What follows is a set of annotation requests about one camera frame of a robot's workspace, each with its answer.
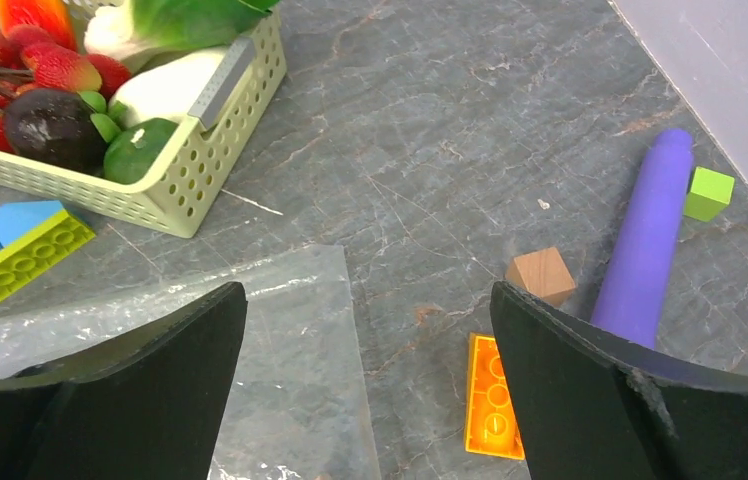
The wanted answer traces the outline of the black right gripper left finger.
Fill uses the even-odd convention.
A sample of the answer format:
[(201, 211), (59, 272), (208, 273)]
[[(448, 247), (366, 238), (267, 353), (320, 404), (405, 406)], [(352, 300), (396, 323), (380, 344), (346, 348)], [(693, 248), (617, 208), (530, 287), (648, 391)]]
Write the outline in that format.
[(204, 479), (243, 343), (228, 282), (85, 350), (0, 378), (0, 479)]

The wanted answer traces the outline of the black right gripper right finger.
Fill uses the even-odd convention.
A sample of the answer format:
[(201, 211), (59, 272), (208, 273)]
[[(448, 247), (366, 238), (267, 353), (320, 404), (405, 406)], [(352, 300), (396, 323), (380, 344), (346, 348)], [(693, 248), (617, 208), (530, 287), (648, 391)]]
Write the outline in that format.
[(534, 479), (748, 479), (748, 376), (629, 342), (508, 282), (490, 318)]

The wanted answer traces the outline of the clear zip bag orange zipper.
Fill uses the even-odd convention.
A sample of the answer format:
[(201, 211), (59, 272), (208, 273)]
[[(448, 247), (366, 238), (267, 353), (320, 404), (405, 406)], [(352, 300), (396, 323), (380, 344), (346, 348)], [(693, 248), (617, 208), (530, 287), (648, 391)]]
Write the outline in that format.
[(234, 267), (0, 309), (0, 377), (162, 317), (228, 281), (246, 328), (211, 479), (380, 475), (344, 252), (316, 245)]

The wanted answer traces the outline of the white eggplant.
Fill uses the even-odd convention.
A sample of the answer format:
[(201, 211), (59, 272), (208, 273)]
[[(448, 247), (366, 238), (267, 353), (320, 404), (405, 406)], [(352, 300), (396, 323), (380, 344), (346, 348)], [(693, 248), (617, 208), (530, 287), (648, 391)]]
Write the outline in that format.
[(145, 70), (124, 83), (109, 101), (126, 129), (153, 118), (183, 120), (222, 62), (228, 47), (191, 52)]

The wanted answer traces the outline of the green white bok choy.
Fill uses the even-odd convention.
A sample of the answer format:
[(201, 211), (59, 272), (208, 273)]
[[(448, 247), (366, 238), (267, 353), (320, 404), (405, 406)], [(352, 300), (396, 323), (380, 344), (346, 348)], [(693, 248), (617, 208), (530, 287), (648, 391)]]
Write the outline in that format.
[(277, 0), (134, 0), (101, 6), (89, 20), (84, 47), (131, 72), (162, 54), (229, 44), (272, 14)]

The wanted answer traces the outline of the red strawberry bunch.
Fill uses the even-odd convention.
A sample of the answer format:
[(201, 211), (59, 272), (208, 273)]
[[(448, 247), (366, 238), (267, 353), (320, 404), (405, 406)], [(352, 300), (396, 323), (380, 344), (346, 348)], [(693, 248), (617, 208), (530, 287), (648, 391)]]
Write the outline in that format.
[(121, 128), (109, 100), (130, 77), (120, 63), (62, 47), (38, 27), (22, 25), (9, 35), (0, 32), (0, 152), (15, 154), (4, 134), (3, 109), (21, 94), (39, 88), (77, 93), (108, 115), (118, 127), (110, 144)]

